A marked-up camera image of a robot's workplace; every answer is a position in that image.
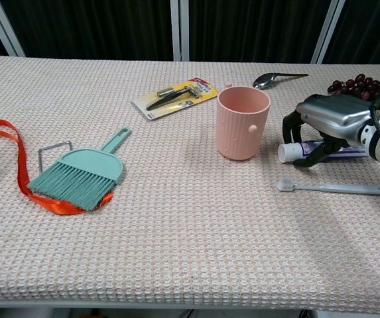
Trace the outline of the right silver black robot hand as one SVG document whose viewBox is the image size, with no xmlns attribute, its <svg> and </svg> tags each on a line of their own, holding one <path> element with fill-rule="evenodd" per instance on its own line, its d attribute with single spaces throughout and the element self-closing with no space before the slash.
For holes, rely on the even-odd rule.
<svg viewBox="0 0 380 318">
<path fill-rule="evenodd" d="M 301 168 L 310 168 L 341 148 L 365 146 L 361 133 L 371 123 L 370 102 L 348 95 L 314 94 L 299 103 L 284 117 L 282 132 L 285 144 L 301 142 L 301 126 L 307 124 L 322 136 L 310 155 L 292 161 Z"/>
</svg>

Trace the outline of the white purple toothpaste tube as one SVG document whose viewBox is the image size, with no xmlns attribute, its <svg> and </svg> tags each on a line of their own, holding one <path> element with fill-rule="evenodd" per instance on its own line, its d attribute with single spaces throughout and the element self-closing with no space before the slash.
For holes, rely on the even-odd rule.
<svg viewBox="0 0 380 318">
<path fill-rule="evenodd" d="M 294 162 L 295 160 L 305 159 L 322 144 L 323 140 L 307 140 L 304 142 L 294 142 L 280 144 L 278 147 L 278 157 L 282 164 Z M 322 162 L 335 160 L 349 160 L 355 158 L 365 158 L 369 155 L 362 146 L 341 147 L 337 153 L 327 156 Z"/>
</svg>

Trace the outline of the grey toothbrush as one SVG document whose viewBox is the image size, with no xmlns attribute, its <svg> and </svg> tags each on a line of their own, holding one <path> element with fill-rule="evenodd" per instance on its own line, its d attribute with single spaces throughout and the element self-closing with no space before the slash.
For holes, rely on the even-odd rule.
<svg viewBox="0 0 380 318">
<path fill-rule="evenodd" d="M 279 191 L 306 190 L 306 191 L 323 191 L 331 193 L 353 193 L 365 195 L 380 195 L 380 185 L 347 185 L 347 184 L 323 184 L 323 185 L 300 185 L 294 183 L 291 179 L 283 178 L 277 184 Z"/>
</svg>

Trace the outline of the pink ribbed plastic cup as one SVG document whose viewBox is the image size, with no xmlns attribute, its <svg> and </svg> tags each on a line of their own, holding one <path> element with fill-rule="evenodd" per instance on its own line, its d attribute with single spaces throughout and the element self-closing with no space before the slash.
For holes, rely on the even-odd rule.
<svg viewBox="0 0 380 318">
<path fill-rule="evenodd" d="M 230 82 L 216 99 L 216 149 L 230 160 L 248 160 L 258 153 L 270 97 L 254 87 Z"/>
</svg>

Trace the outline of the teal hand brush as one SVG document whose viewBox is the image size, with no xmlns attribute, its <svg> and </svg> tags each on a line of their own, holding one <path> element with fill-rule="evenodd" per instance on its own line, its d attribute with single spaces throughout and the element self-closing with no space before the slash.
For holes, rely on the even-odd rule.
<svg viewBox="0 0 380 318">
<path fill-rule="evenodd" d="M 120 181 L 122 160 L 114 152 L 131 134 L 124 127 L 100 149 L 79 148 L 60 156 L 29 183 L 29 188 L 53 199 L 91 211 Z"/>
</svg>

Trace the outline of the dark red grape bunch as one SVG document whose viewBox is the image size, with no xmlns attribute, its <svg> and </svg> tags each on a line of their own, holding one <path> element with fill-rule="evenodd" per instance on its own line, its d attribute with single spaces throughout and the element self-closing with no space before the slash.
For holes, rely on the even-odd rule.
<svg viewBox="0 0 380 318">
<path fill-rule="evenodd" d="M 355 78 L 346 81 L 335 80 L 327 88 L 329 95 L 351 95 L 364 101 L 374 101 L 380 97 L 380 81 L 358 74 Z"/>
</svg>

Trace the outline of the metal spoon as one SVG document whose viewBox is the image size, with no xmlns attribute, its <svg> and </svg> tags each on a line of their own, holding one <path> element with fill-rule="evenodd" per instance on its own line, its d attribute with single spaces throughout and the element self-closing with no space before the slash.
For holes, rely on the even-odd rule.
<svg viewBox="0 0 380 318">
<path fill-rule="evenodd" d="M 252 84 L 255 89 L 264 90 L 273 84 L 275 79 L 279 76 L 282 77 L 296 77 L 302 78 L 308 76 L 308 74 L 288 74 L 288 73 L 266 73 L 259 76 Z"/>
</svg>

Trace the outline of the razor in yellow blister pack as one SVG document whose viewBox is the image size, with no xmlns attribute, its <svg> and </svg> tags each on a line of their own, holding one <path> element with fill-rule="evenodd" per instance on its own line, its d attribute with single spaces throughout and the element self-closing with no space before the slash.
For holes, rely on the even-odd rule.
<svg viewBox="0 0 380 318">
<path fill-rule="evenodd" d="M 217 97 L 218 90 L 201 78 L 192 78 L 150 92 L 132 100 L 148 120 L 153 121 Z"/>
</svg>

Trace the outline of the beige waffle table cloth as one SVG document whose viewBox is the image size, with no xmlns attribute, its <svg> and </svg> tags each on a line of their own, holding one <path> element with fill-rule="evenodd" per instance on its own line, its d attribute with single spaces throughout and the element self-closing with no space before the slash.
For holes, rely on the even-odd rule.
<svg viewBox="0 0 380 318">
<path fill-rule="evenodd" d="M 269 90 L 261 150 L 215 147 L 213 100 L 148 121 L 131 101 L 200 77 L 218 89 L 267 72 L 308 74 Z M 332 81 L 380 65 L 56 60 L 0 56 L 0 119 L 14 124 L 30 177 L 38 150 L 99 147 L 122 127 L 124 178 L 103 208 L 55 215 L 17 185 L 17 146 L 0 137 L 0 305 L 313 308 L 380 313 L 380 195 L 279 191 L 380 186 L 368 158 L 310 170 L 277 159 L 281 122 Z"/>
</svg>

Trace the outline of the black curtain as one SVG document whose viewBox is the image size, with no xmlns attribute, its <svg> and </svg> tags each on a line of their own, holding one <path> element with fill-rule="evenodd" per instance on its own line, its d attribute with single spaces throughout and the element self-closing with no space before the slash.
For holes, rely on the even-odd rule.
<svg viewBox="0 0 380 318">
<path fill-rule="evenodd" d="M 189 0 L 190 61 L 310 63 L 330 1 Z M 26 57 L 174 61 L 170 0 L 0 2 Z M 380 0 L 346 0 L 322 64 L 380 64 Z"/>
</svg>

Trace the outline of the white slanted frame post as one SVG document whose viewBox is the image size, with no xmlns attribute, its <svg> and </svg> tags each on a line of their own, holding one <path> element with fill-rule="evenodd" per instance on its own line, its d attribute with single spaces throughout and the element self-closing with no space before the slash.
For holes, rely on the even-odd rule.
<svg viewBox="0 0 380 318">
<path fill-rule="evenodd" d="M 331 0 L 324 19 L 318 40 L 311 58 L 311 64 L 321 64 L 324 61 L 330 41 L 340 19 L 346 0 Z"/>
<path fill-rule="evenodd" d="M 0 41 L 9 56 L 26 57 L 25 51 L 0 2 Z"/>
</svg>

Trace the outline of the white upright frame post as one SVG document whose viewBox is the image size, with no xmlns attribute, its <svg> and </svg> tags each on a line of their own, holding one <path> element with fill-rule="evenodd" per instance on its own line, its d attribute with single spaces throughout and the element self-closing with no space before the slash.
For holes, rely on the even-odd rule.
<svg viewBox="0 0 380 318">
<path fill-rule="evenodd" d="M 172 56 L 175 62 L 190 61 L 189 0 L 170 0 Z"/>
</svg>

